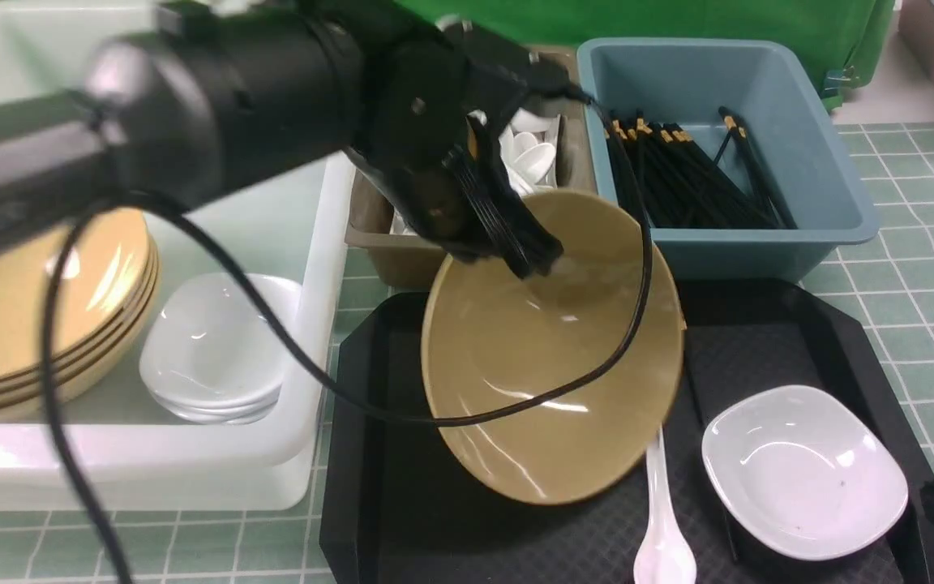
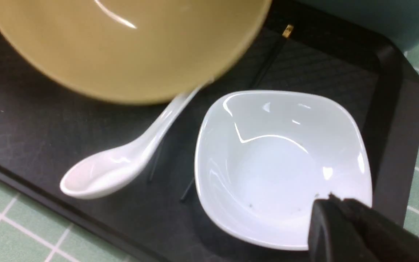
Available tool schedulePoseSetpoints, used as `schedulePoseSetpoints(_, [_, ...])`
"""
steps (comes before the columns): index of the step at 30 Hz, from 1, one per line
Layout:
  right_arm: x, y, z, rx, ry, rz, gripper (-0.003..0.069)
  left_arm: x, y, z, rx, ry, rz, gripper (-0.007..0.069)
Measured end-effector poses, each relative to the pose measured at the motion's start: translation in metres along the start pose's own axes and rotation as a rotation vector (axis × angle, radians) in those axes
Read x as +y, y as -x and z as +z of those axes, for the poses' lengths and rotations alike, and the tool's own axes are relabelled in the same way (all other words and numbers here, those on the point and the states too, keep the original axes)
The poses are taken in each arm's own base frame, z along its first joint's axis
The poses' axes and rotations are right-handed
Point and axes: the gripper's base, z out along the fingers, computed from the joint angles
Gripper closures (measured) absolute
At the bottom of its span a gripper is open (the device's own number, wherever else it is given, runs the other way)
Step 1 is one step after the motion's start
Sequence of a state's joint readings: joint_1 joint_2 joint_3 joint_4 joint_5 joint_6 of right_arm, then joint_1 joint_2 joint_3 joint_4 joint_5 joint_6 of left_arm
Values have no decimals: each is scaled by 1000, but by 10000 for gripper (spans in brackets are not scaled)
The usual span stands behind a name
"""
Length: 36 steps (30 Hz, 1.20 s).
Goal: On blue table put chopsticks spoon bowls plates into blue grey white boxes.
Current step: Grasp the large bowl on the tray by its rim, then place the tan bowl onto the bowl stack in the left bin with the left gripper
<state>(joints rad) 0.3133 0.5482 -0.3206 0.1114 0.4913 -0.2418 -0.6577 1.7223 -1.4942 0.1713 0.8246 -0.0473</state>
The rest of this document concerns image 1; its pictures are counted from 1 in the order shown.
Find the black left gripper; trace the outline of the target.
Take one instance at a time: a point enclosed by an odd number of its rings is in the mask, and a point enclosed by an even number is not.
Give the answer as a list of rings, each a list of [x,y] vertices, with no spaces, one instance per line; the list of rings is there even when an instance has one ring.
[[[353,163],[453,258],[549,276],[563,244],[509,186],[498,137],[530,97],[573,95],[567,70],[468,22],[348,16],[345,26],[366,59]]]

